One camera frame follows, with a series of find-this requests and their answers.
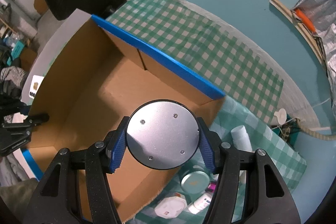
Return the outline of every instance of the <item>floor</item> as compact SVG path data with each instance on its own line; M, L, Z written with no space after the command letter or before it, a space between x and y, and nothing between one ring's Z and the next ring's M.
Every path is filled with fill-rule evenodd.
M37 34L32 40L32 49L39 55L64 20L57 20L48 10L37 22Z

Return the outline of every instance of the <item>round metal disc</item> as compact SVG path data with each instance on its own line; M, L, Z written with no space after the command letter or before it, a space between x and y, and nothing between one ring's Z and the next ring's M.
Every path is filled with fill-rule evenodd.
M140 163L153 169L172 169L196 152L200 134L196 119L185 107L170 101L143 105L131 116L127 146Z

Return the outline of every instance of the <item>orange object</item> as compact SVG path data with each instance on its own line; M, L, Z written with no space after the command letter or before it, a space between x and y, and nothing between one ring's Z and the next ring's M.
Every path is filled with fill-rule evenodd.
M313 33L316 32L313 22L311 22L310 19L300 9L296 8L294 12L301 19L302 23L306 25L308 30L310 30Z

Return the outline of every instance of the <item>checkered tablecloth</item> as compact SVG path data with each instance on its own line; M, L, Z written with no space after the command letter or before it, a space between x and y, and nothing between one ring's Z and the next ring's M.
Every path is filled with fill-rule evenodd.
M244 43L178 0L130 0L107 19L271 121L283 80Z
M253 150L258 148L266 150L278 168L289 190L292 192L306 170L307 165L305 159L290 148L246 107L242 106L233 98L226 96L226 101L210 129L217 132L223 141L233 144L230 132L232 128L239 125L246 127ZM194 164L205 168L199 151L196 152L191 160ZM197 215L183 211L177 218L173 219L164 219L155 214L154 208L160 200L174 192L184 194L188 204L195 201L201 195L189 195L185 193L180 186L179 174L176 174L154 201L141 210L134 219L128 221L128 224L201 224L207 210L203 210ZM233 222L241 218L244 195L245 184L239 183L236 207L232 218Z

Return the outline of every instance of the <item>white bottle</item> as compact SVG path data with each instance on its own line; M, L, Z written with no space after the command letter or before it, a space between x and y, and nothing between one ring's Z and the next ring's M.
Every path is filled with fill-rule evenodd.
M200 196L194 203L190 204L188 207L189 212L192 214L197 214L201 210L207 208L212 199L212 194L205 192L202 196Z

